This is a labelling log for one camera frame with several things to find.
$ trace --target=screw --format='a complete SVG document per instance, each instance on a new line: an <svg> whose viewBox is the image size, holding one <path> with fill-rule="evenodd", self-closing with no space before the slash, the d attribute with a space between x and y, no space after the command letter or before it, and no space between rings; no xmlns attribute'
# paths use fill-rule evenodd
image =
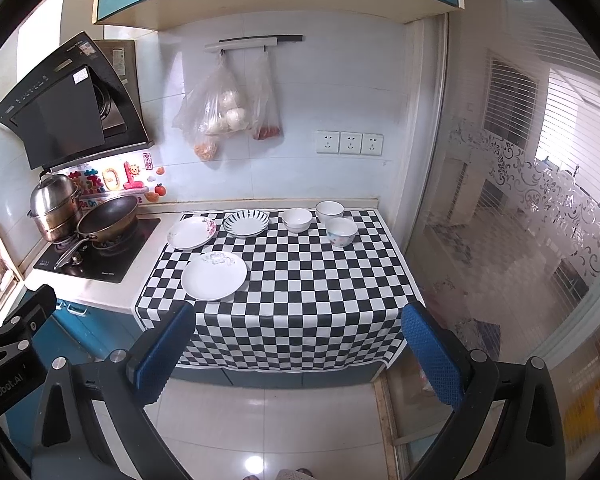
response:
<svg viewBox="0 0 600 480"><path fill-rule="evenodd" d="M537 368L538 370L542 370L544 368L544 361L542 361L539 357L531 358L531 365L533 368Z"/></svg>
<svg viewBox="0 0 600 480"><path fill-rule="evenodd" d="M66 359L64 357L56 357L54 361L51 363L51 366L54 370L59 370L66 364Z"/></svg>
<svg viewBox="0 0 600 480"><path fill-rule="evenodd" d="M477 363L483 363L487 360L487 354L482 350L471 350L469 355L471 356L471 359Z"/></svg>
<svg viewBox="0 0 600 480"><path fill-rule="evenodd" d="M126 352L124 350L114 350L111 352L109 359L111 359L114 363L119 363L120 361L124 361L126 357Z"/></svg>

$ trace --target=frying pan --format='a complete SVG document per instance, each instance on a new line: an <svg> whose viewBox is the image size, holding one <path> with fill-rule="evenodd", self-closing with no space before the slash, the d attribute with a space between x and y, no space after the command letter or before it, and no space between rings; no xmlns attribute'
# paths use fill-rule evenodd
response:
<svg viewBox="0 0 600 480"><path fill-rule="evenodd" d="M89 211L78 222L76 232L80 239L71 245L54 265L58 270L69 263L75 251L87 242L110 242L120 236L136 219L138 199L132 195L118 196Z"/></svg>

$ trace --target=hanging rack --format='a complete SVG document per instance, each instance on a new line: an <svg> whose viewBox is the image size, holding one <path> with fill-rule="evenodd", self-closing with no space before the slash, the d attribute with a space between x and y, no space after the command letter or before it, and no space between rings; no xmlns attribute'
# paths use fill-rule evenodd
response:
<svg viewBox="0 0 600 480"><path fill-rule="evenodd" d="M264 48L277 46L279 43L291 43L304 41L302 34L280 34L277 36L246 36L244 38L230 38L220 40L217 43L205 45L205 52L224 52L225 50L237 50L239 48Z"/></svg>

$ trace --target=electrical outlet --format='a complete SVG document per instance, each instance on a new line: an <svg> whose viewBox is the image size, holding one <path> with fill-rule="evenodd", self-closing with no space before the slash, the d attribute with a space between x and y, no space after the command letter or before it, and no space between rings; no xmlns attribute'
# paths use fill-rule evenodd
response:
<svg viewBox="0 0 600 480"><path fill-rule="evenodd" d="M338 153L339 132L316 132L315 153Z"/></svg>
<svg viewBox="0 0 600 480"><path fill-rule="evenodd" d="M353 132L340 133L340 153L359 155L362 147L362 134Z"/></svg>
<svg viewBox="0 0 600 480"><path fill-rule="evenodd" d="M362 135L362 155L382 155L382 141L384 137L376 134Z"/></svg>

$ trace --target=checkered tablecloth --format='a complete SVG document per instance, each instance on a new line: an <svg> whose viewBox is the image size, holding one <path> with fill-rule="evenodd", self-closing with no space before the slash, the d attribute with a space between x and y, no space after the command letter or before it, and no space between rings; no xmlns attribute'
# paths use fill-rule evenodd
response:
<svg viewBox="0 0 600 480"><path fill-rule="evenodd" d="M359 234L334 248L322 224L289 233L281 211L269 211L267 231L233 238L222 228L231 212L185 214L213 218L216 238L193 252L165 246L136 303L146 328L160 323L173 300L191 302L196 333L179 366L260 370L333 370L352 364L389 364L401 349L400 310L420 293L376 210L348 210ZM200 253L239 254L250 272L221 301L188 296L180 276Z"/></svg>

